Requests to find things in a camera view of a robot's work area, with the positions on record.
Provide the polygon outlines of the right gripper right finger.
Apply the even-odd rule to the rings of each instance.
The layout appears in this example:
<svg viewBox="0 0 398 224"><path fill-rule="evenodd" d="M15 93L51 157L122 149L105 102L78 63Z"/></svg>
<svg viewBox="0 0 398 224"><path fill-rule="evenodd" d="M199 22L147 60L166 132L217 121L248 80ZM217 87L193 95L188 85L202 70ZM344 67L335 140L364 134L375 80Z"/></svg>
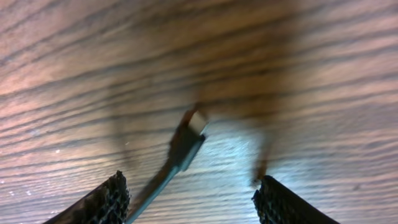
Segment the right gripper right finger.
<svg viewBox="0 0 398 224"><path fill-rule="evenodd" d="M252 201L261 224L339 224L270 175L262 178Z"/></svg>

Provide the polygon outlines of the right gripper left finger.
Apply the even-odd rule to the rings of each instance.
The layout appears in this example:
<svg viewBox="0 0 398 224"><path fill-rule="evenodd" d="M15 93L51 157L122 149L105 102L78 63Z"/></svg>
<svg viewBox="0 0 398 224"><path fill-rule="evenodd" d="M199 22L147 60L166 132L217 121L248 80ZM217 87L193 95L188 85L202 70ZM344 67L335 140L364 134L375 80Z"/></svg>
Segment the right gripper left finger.
<svg viewBox="0 0 398 224"><path fill-rule="evenodd" d="M129 201L126 178L119 170L44 224L123 224L127 220Z"/></svg>

